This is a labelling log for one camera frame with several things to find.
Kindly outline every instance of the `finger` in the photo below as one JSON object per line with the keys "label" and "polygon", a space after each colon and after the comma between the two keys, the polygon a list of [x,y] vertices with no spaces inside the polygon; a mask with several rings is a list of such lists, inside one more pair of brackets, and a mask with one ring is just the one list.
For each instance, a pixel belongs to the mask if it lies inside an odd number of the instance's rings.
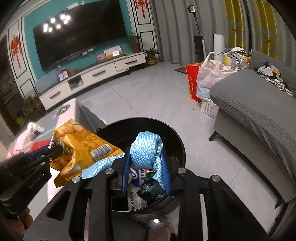
{"label": "finger", "polygon": [[25,229],[24,224],[19,220],[8,219],[7,222],[18,234],[22,233]]}
{"label": "finger", "polygon": [[33,223],[33,218],[30,214],[27,214],[25,219],[23,220],[24,224],[28,227],[31,226],[31,224]]}
{"label": "finger", "polygon": [[25,214],[29,214],[30,213],[30,209],[28,207],[26,207],[26,209],[24,210]]}

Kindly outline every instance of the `yellow plastic packaging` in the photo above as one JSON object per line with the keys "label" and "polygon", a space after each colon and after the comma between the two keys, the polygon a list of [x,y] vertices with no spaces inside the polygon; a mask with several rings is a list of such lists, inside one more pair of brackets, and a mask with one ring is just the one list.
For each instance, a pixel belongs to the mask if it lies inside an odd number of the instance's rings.
{"label": "yellow plastic packaging", "polygon": [[52,168],[60,171],[54,180],[56,187],[64,186],[95,162],[123,153],[73,119],[54,130],[52,136],[56,144],[64,147],[64,154],[50,163]]}

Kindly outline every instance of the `black trash can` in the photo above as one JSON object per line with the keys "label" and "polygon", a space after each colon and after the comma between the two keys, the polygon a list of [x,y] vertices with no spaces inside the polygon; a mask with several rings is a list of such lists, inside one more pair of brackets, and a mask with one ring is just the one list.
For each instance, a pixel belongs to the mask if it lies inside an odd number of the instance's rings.
{"label": "black trash can", "polygon": [[[139,132],[150,131],[161,137],[168,156],[179,160],[185,166],[186,155],[183,142],[179,135],[169,125],[151,118],[129,118],[112,123],[104,129],[98,129],[97,135],[123,151],[131,145]],[[137,221],[149,221],[156,218],[162,219],[165,215],[175,210],[180,202],[180,196],[170,197],[164,195],[160,200],[147,207],[129,211],[126,197],[112,198],[114,214],[130,215]]]}

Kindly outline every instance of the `television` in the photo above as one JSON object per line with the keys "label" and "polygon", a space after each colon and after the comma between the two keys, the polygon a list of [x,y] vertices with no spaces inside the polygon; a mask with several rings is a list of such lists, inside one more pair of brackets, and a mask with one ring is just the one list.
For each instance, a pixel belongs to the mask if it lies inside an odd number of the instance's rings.
{"label": "television", "polygon": [[43,70],[106,41],[126,37],[119,0],[77,6],[33,29]]}

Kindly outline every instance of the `light blue cleaning cloth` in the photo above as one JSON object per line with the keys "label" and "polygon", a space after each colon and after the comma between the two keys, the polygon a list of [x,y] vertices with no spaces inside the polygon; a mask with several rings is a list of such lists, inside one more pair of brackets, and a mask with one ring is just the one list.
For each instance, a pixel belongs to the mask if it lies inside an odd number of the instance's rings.
{"label": "light blue cleaning cloth", "polygon": [[[131,165],[135,171],[142,169],[155,169],[153,179],[157,180],[164,190],[168,190],[168,172],[162,155],[163,142],[159,135],[149,131],[140,132],[136,140],[131,144]],[[99,172],[110,168],[115,159],[124,157],[124,153],[105,158],[92,164],[89,168],[82,170],[82,179],[96,176]]]}

